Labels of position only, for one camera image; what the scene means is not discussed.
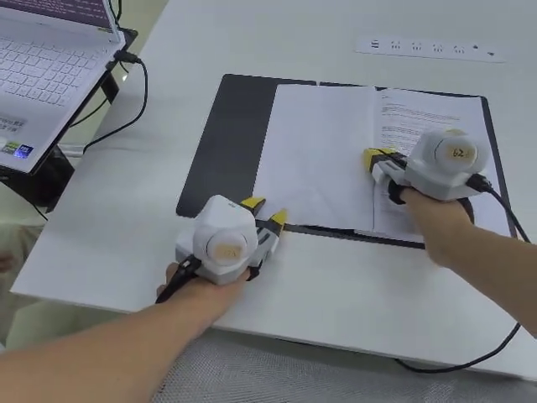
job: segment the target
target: number label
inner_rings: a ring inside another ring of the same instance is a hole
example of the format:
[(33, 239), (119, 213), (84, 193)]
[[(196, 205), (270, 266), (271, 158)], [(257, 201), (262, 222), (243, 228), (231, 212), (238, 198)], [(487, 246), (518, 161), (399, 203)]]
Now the number label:
[(476, 150), (468, 147), (450, 147), (447, 149), (447, 158), (455, 161), (473, 160)]

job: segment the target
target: power cord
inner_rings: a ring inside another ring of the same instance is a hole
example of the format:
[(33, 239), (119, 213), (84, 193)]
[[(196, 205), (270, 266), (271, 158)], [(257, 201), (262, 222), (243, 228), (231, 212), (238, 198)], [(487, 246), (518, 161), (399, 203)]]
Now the power cord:
[(107, 103), (107, 99), (105, 99), (104, 101), (101, 102), (101, 104), (96, 107), (93, 112), (90, 112), (88, 113), (85, 117), (83, 117), (81, 120), (77, 121), (77, 122), (74, 122), (73, 124), (71, 124), (71, 126), (69, 126), (69, 128), (74, 128), (75, 126), (78, 126), (79, 124), (81, 123), (84, 123), (87, 119), (91, 118), (93, 115), (95, 115), (97, 112), (99, 112), (102, 107), (105, 106), (105, 104)]
[[(108, 5), (110, 6), (110, 9), (112, 10), (112, 16), (114, 17), (114, 22), (116, 23), (116, 25), (119, 28), (121, 28), (120, 25), (119, 25), (119, 20), (121, 19), (122, 15), (123, 15), (123, 2), (122, 2), (122, 0), (118, 0), (118, 2), (117, 2), (117, 13), (115, 13), (114, 7), (112, 6), (112, 0), (108, 0)], [(125, 67), (125, 65), (123, 64), (122, 61), (119, 62), (119, 65), (128, 74), (128, 70), (127, 70), (127, 68)], [(103, 102), (101, 102), (98, 107), (96, 107), (92, 112), (88, 113), (85, 117), (83, 117), (79, 121), (71, 124), (71, 126), (69, 126), (69, 128), (74, 128), (75, 126), (78, 126), (79, 124), (84, 123), (87, 119), (91, 118), (93, 115), (95, 115), (97, 112), (99, 112), (106, 105), (106, 103), (107, 103), (107, 99), (105, 99)]]
[(32, 206), (34, 208), (34, 210), (45, 220), (45, 221), (49, 221), (49, 219), (47, 218), (47, 216), (45, 216), (41, 210), (39, 210), (39, 207), (37, 207), (36, 205), (34, 205), (30, 200), (28, 200), (27, 198), (24, 198), (25, 201), (27, 201), (30, 206)]
[(103, 141), (105, 139), (108, 139), (109, 137), (113, 136), (114, 134), (117, 134), (117, 133), (123, 131), (124, 129), (133, 126), (138, 120), (140, 120), (140, 118), (143, 116), (143, 114), (145, 113), (145, 110), (146, 110), (146, 108), (148, 106), (149, 74), (148, 74), (148, 69), (147, 69), (145, 63), (143, 63), (143, 61), (139, 57), (137, 57), (136, 55), (133, 55), (132, 53), (126, 52), (124, 50), (119, 50), (115, 54), (115, 59), (119, 60), (119, 61), (123, 61), (125, 63), (132, 63), (132, 64), (137, 64), (137, 65), (142, 66), (142, 68), (143, 68), (143, 77), (144, 77), (144, 94), (143, 94), (142, 108), (140, 109), (140, 112), (138, 113), (136, 118), (134, 118), (133, 120), (131, 120), (128, 123), (125, 123), (121, 128), (117, 128), (116, 130), (114, 130), (114, 131), (112, 131), (112, 132), (110, 132), (108, 134), (105, 134), (104, 136), (100, 137), (99, 139), (93, 140), (90, 143), (88, 143), (86, 145), (86, 147), (84, 147), (84, 150), (82, 151), (83, 154), (90, 147), (94, 146), (95, 144), (101, 143), (101, 141)]
[[(476, 191), (479, 191), (481, 193), (488, 193), (489, 195), (492, 195), (498, 201), (498, 203), (503, 207), (509, 219), (519, 231), (522, 239), (527, 243), (531, 243), (529, 241), (528, 235), (522, 228), (520, 221), (517, 219), (516, 215), (514, 214), (509, 204), (494, 190), (492, 184), (490, 183), (490, 181), (488, 181), (487, 178), (485, 178), (483, 175), (478, 175), (478, 174), (472, 175), (470, 179), (468, 180), (467, 185)], [(507, 347), (507, 345), (511, 342), (511, 340), (513, 340), (514, 336), (519, 332), (520, 328), (521, 328), (520, 323), (517, 323), (514, 326), (513, 330), (500, 343), (500, 345), (497, 348), (495, 348), (490, 353), (487, 353), (483, 355), (482, 357), (479, 357), (478, 359), (474, 359), (473, 361), (470, 361), (469, 363), (465, 363), (461, 365), (454, 365), (452, 367), (446, 367), (446, 368), (424, 369), (424, 368), (416, 368), (411, 365), (408, 365), (407, 363), (401, 361), (400, 359), (395, 359), (395, 362), (399, 364), (400, 366), (402, 366), (403, 368), (407, 369), (408, 371), (414, 372), (416, 374), (448, 374), (450, 372), (460, 371), (462, 369), (468, 369), (470, 367), (473, 367), (474, 365), (480, 364), (483, 361), (491, 359), (492, 357), (500, 354)]]

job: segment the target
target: paper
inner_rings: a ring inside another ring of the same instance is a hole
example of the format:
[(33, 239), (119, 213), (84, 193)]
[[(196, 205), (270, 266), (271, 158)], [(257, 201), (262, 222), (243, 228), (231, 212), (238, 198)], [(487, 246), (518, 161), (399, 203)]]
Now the paper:
[[(289, 223), (423, 242), (405, 206), (375, 186), (362, 164), (368, 147), (409, 155), (423, 133), (458, 128), (490, 149), (478, 97), (443, 97), (372, 87), (279, 86), (254, 187), (263, 219), (281, 208)], [(487, 177), (499, 189), (491, 157)], [(476, 224), (509, 235), (496, 201), (472, 198)]]
[[(443, 97), (404, 90), (380, 92), (380, 126), (375, 146), (395, 147), (409, 155), (422, 133), (458, 128), (490, 149), (487, 128), (478, 97)], [(499, 190), (492, 150), (486, 168), (487, 178)], [(416, 237), (405, 207), (386, 203), (386, 195), (375, 191), (374, 232), (386, 233), (405, 240)], [(509, 236), (508, 221), (502, 207), (489, 195), (472, 198), (476, 225)]]
[(373, 146), (372, 87), (279, 86), (253, 194), (289, 223), (373, 227), (373, 181), (362, 152)]

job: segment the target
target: white desk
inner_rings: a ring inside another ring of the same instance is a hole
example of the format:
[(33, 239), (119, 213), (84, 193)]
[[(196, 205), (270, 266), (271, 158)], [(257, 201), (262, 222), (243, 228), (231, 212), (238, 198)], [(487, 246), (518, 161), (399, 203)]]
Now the white desk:
[[(150, 74), (147, 113), (84, 157), (13, 290), (118, 311), (153, 303), (175, 236), (189, 223), (175, 205), (226, 73), (488, 97), (512, 203), (537, 238), (535, 191), (517, 181), (534, 172), (537, 60), (504, 47), (533, 49), (537, 7), (527, 4), (170, 0), (141, 54)], [(361, 34), (490, 41), (508, 63), (359, 55)], [(134, 68), (100, 133), (134, 116), (142, 95)], [(217, 325), (460, 364), (496, 348), (514, 321), (422, 251), (286, 233)], [(535, 357), (537, 343), (521, 332), (479, 369), (537, 379)]]

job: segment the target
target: hand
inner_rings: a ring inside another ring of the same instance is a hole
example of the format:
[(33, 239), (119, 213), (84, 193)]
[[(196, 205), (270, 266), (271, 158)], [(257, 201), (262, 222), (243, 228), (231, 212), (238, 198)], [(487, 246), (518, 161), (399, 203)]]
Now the hand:
[(450, 267), (450, 245), (457, 233), (471, 228), (472, 222), (458, 201), (437, 201), (407, 188), (401, 194), (414, 222), (425, 238), (425, 246), (431, 259)]
[(13, 255), (0, 253), (0, 273), (7, 273), (13, 268)]
[[(166, 284), (169, 283), (178, 267), (176, 263), (168, 266)], [(210, 281), (198, 278), (177, 291), (169, 302), (184, 306), (193, 317), (201, 319), (200, 332), (203, 332), (233, 305), (241, 295), (249, 276), (250, 270), (246, 270), (237, 281), (228, 285), (214, 285)], [(157, 295), (160, 295), (165, 287), (166, 285), (160, 286)]]

